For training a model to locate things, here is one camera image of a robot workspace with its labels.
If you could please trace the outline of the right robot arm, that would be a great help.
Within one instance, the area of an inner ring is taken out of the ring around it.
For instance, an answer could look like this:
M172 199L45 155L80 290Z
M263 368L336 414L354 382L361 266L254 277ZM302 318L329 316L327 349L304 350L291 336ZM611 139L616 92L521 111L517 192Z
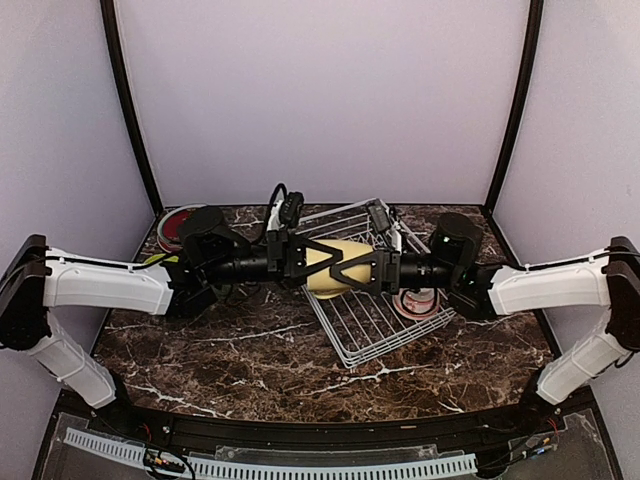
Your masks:
M468 217L439 217L424 255L374 250L331 266L330 277L371 294L440 288L449 305L470 319L489 320L527 310L598 305L606 311L591 332L536 372L510 413L521 434L534 432L549 412L588 380L639 350L639 252L623 236L580 257L510 266L476 261L483 232Z

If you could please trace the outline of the lime green bowl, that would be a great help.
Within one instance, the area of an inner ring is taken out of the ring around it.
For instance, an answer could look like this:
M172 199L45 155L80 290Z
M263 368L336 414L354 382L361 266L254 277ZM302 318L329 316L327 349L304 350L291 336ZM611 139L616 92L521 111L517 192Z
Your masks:
M177 262L179 260L179 256L176 254L164 253L164 254L154 254L148 258L146 258L142 264L147 265L155 265L162 262Z

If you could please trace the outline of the light teal plate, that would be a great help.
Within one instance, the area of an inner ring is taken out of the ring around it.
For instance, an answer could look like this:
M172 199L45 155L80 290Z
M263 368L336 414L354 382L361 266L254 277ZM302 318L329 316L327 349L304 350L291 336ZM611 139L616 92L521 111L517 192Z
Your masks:
M162 217L156 228L157 243L165 252L176 252L182 247L177 229L204 204L191 204L175 208Z

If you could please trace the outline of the dark red floral bowl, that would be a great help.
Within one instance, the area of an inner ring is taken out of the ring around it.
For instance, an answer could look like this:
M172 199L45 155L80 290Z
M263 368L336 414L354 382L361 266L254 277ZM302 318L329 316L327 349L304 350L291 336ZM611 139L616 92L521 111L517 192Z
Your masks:
M180 243L178 228L191 216L193 209L174 210L164 219L161 227L161 234L167 243Z

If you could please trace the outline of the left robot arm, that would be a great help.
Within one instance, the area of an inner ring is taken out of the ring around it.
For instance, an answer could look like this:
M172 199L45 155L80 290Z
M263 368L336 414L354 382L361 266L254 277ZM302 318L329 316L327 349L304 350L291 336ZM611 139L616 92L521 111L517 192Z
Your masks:
M270 230L264 246L226 223L215 206L196 209L178 228L181 249L146 264L82 257L50 248L42 235L24 242L1 278L1 345L34 357L120 436L141 427L112 373L60 326L59 306L124 309L158 316L196 315L216 301L215 289L243 281L294 284L331 268L343 252L290 232Z

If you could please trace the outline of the yellow mug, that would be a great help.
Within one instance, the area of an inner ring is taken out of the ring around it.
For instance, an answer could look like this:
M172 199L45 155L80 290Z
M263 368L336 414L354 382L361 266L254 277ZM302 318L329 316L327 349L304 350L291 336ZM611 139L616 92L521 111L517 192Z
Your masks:
M318 240L318 243L340 250L343 256L341 263L373 252L371 245L351 240L325 239ZM330 258L330 253L311 248L306 250L306 261L309 266L314 266ZM356 282L366 284L371 277L371 266L368 264L354 265L347 268L342 275ZM320 300L328 300L340 296L352 289L351 285L336 280L331 276L330 266L310 275L306 280L306 287L314 297Z

